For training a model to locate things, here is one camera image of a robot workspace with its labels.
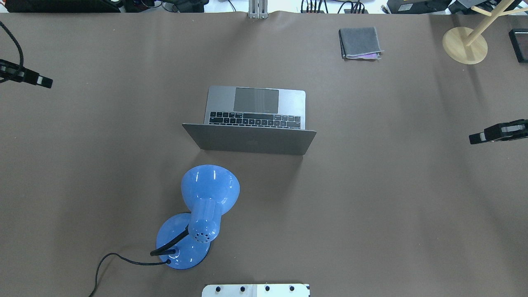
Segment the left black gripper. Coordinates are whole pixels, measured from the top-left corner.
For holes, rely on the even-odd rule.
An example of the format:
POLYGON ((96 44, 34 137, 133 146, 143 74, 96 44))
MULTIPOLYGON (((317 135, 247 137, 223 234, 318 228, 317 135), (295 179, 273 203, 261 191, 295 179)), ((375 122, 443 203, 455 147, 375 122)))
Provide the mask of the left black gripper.
POLYGON ((28 79, 28 69, 24 66, 3 59, 0 59, 0 77, 1 83, 11 80, 15 82, 26 82, 34 86, 41 86, 48 89, 51 89, 53 85, 53 80, 51 78, 44 77, 39 73, 29 73, 28 79))

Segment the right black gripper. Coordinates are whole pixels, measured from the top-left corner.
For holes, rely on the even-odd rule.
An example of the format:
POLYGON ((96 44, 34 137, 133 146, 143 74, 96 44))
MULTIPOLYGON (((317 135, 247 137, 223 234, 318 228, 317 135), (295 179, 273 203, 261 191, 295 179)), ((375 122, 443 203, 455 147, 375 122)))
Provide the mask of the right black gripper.
POLYGON ((528 137, 528 121, 514 120, 507 123, 498 123, 481 133, 468 136, 470 144, 482 144, 489 141, 511 141, 528 137))

